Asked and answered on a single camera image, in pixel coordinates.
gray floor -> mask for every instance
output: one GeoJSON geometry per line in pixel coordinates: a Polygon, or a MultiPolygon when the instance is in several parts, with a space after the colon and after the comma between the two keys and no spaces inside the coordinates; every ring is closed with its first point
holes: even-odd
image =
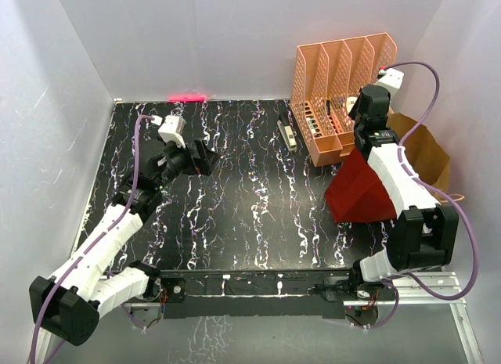
{"type": "Polygon", "coordinates": [[[117,309],[87,343],[65,344],[52,361],[69,362],[458,364],[467,359],[448,305],[401,305],[387,325],[368,333],[315,317],[163,320],[142,333],[117,309]]]}

marble tabletop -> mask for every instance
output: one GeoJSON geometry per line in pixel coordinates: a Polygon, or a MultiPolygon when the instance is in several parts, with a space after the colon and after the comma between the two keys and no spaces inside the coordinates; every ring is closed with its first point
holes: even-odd
{"type": "MultiPolygon", "coordinates": [[[[80,243],[101,219],[132,168],[140,114],[182,115],[188,144],[203,138],[221,154],[212,175],[180,175],[163,190],[156,214],[122,248],[111,268],[140,259],[160,269],[349,268],[376,253],[392,222],[336,224],[324,192],[340,165],[316,168],[297,134],[289,153],[280,136],[284,100],[121,103],[114,108],[80,243]]],[[[143,124],[142,140],[156,137],[143,124]]]]}

brown paper bag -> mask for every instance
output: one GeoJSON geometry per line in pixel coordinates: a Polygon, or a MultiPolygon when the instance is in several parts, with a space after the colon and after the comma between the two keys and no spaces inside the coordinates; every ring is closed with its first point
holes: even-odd
{"type": "MultiPolygon", "coordinates": [[[[388,115],[387,126],[397,132],[400,138],[415,124],[415,120],[404,114],[388,115]]],[[[405,141],[404,146],[405,155],[420,179],[447,192],[451,176],[450,157],[437,144],[426,125],[420,125],[405,141]]]]}

pink object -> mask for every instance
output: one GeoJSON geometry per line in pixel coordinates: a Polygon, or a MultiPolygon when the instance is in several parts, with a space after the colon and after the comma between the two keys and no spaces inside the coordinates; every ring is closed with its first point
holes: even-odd
{"type": "Polygon", "coordinates": [[[205,102],[207,100],[206,96],[201,94],[175,94],[173,96],[169,96],[169,102],[205,102]]]}

orange bin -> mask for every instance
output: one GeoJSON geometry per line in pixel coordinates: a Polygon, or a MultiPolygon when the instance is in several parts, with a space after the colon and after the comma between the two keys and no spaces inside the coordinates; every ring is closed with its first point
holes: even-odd
{"type": "Polygon", "coordinates": [[[353,150],[348,108],[396,56],[387,33],[297,47],[290,107],[315,166],[341,162],[353,150]]]}

